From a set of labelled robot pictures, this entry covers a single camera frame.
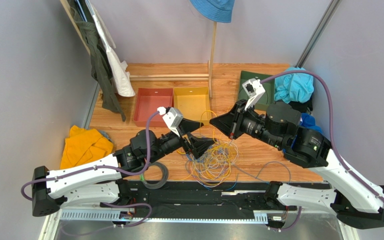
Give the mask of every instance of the white garment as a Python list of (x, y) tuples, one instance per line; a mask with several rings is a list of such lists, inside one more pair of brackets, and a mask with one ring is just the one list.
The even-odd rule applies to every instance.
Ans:
[(89, 2), (87, 3), (87, 6), (89, 7), (90, 13), (93, 16), (97, 32), (99, 33), (99, 36), (102, 39), (104, 48), (106, 49), (106, 55), (107, 59), (109, 60), (110, 68), (112, 69), (114, 85), (117, 93), (123, 97), (133, 97), (134, 95), (136, 95), (136, 93), (130, 83), (130, 73), (126, 72), (128, 66), (126, 61), (120, 62), (120, 59), (118, 58), (117, 54), (108, 43), (108, 39), (105, 33), (108, 35), (111, 45), (115, 48), (115, 43), (113, 42), (111, 35), (109, 34), (105, 24), (100, 18), (98, 11), (93, 5), (91, 5), (90, 7)]

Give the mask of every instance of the yellow towel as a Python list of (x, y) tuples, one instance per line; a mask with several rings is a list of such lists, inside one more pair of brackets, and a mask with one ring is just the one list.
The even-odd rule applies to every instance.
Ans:
[(114, 144), (96, 129), (72, 126), (65, 138), (60, 169), (68, 169), (104, 158), (112, 153)]

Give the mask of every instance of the hat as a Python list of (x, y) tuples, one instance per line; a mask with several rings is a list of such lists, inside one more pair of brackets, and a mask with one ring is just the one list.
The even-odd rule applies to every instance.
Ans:
[(190, 3), (204, 17), (219, 23), (232, 21), (235, 0), (190, 0)]

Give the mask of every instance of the wooden tabletop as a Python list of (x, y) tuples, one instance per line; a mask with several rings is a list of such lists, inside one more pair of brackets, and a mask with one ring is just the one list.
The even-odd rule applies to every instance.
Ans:
[[(212, 75), (213, 98), (210, 100), (211, 110), (217, 115), (227, 113), (232, 109), (237, 100), (239, 79), (241, 71), (250, 71), (260, 74), (274, 75), (283, 72), (289, 67), (288, 64), (214, 64)], [(158, 75), (158, 74), (206, 74), (207, 64), (205, 63), (173, 63), (173, 64), (130, 64), (127, 71), (132, 75)], [(161, 81), (161, 82), (132, 82), (131, 84), (137, 93), (138, 88), (174, 88), (174, 87), (206, 87), (207, 81)], [(124, 110), (127, 120), (122, 121), (121, 115), (113, 113), (102, 108), (102, 93), (99, 93), (94, 112), (91, 118), (90, 128), (103, 130), (107, 132), (114, 141), (116, 149), (130, 144), (130, 138), (144, 127), (137, 127), (133, 122), (133, 115), (136, 103), (136, 97), (118, 96), (121, 108)], [(151, 127), (157, 136), (168, 133), (168, 128)], [(211, 137), (212, 130), (210, 126), (201, 128), (201, 134)], [(247, 173), (256, 176), (263, 165), (270, 161), (278, 161), (285, 164), (291, 172), (291, 181), (293, 182), (321, 182), (322, 178), (297, 165), (290, 163), (283, 158), (282, 152), (275, 148), (244, 134), (236, 139), (234, 143), (238, 146), (239, 159), (236, 166)], [(182, 180), (189, 176), (185, 169), (186, 159), (177, 152), (171, 153), (159, 162), (167, 166), (169, 171), (169, 180)], [(238, 174), (239, 182), (256, 182), (254, 177), (240, 172), (237, 168), (232, 168), (232, 174), (228, 181), (234, 182)], [(146, 171), (147, 180), (161, 179), (161, 171), (152, 166)], [(280, 164), (269, 164), (260, 173), (259, 178), (265, 181), (283, 181), (289, 180), (289, 173)], [(139, 179), (137, 176), (128, 179)]]

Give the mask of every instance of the coiled gray cable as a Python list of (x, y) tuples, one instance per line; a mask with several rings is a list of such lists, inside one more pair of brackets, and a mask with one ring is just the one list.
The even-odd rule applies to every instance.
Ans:
[(140, 175), (140, 180), (147, 189), (160, 189), (166, 184), (167, 180), (169, 179), (169, 169), (164, 164), (157, 161), (152, 163), (150, 166), (157, 166), (159, 169), (161, 169), (161, 180), (157, 183), (148, 183), (143, 173)]

